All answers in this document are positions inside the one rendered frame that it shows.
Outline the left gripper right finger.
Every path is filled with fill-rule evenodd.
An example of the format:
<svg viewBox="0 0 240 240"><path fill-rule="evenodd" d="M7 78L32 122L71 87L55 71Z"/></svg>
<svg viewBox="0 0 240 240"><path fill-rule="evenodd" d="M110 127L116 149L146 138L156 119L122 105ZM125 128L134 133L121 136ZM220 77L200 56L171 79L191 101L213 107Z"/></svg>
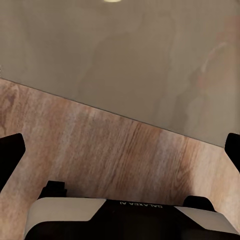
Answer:
<svg viewBox="0 0 240 240"><path fill-rule="evenodd" d="M224 150L240 172L240 134L229 133Z"/></svg>

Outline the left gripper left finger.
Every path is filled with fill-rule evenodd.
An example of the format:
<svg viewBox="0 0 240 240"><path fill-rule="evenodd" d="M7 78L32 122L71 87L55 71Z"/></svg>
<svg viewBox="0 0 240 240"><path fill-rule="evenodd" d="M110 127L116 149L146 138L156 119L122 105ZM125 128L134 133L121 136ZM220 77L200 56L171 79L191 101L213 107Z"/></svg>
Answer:
<svg viewBox="0 0 240 240"><path fill-rule="evenodd" d="M21 133L0 138L0 192L25 153Z"/></svg>

